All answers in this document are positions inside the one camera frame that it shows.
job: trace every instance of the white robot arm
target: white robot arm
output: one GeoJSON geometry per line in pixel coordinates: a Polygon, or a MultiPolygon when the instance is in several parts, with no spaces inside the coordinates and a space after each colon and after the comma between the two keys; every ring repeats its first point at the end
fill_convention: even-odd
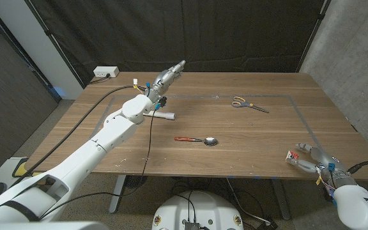
{"type": "Polygon", "coordinates": [[[65,205],[44,213],[66,202],[88,174],[106,154],[127,141],[154,107],[163,106],[162,95],[175,79],[181,75],[185,61],[163,71],[143,95],[125,102],[123,107],[110,114],[94,137],[83,144],[55,168],[24,180],[0,195],[0,223],[48,222],[57,220],[65,205]],[[39,186],[48,181],[50,186],[39,186]]]}
{"type": "Polygon", "coordinates": [[[309,173],[319,173],[336,202],[337,213],[344,225],[355,230],[368,229],[368,191],[357,185],[335,157],[308,144],[297,144],[296,147],[308,151],[318,164],[296,159],[287,161],[309,173]]]}

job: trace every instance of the concrete wall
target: concrete wall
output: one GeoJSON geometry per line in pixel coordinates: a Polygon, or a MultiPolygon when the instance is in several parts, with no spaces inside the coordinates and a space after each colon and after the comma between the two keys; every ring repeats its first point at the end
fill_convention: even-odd
{"type": "Polygon", "coordinates": [[[368,1],[332,0],[300,69],[368,142],[368,1]]]}

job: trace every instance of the table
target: table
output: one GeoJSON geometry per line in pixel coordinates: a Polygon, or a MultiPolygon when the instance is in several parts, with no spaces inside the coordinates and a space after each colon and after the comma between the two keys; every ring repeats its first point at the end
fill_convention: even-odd
{"type": "MultiPolygon", "coordinates": [[[[158,73],[121,72],[116,78],[88,86],[28,160],[31,167],[66,135],[84,113],[113,88],[153,82],[158,73]]],[[[123,89],[106,98],[78,129],[37,170],[62,162],[103,127],[106,115],[138,94],[123,89]]],[[[351,126],[312,77],[305,73],[190,73],[184,72],[166,93],[162,112],[175,112],[174,121],[154,118],[145,175],[236,178],[311,179],[316,175],[285,163],[295,144],[319,146],[347,167],[368,160],[368,144],[351,126]],[[231,106],[242,96],[269,114],[231,106]],[[174,141],[174,136],[215,137],[216,146],[174,141]]],[[[138,175],[148,151],[150,118],[135,135],[113,149],[94,172],[138,175]]],[[[300,158],[313,162],[308,154],[300,158]]],[[[368,180],[368,167],[357,180],[368,180]]]]}

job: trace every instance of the wall outlet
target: wall outlet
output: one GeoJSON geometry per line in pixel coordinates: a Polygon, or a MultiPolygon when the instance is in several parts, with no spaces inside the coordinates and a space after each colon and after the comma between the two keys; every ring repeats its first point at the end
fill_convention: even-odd
{"type": "Polygon", "coordinates": [[[116,77],[119,74],[119,68],[117,66],[98,66],[93,70],[95,77],[106,77],[109,73],[110,77],[116,77]]]}

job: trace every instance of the metal spoon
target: metal spoon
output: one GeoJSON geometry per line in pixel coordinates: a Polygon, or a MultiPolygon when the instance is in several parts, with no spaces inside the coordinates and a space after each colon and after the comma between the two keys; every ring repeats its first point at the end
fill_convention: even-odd
{"type": "Polygon", "coordinates": [[[214,146],[218,143],[218,140],[216,140],[213,137],[207,137],[203,140],[196,139],[196,138],[189,138],[189,137],[175,137],[175,141],[190,141],[190,142],[203,142],[207,146],[214,146]]]}

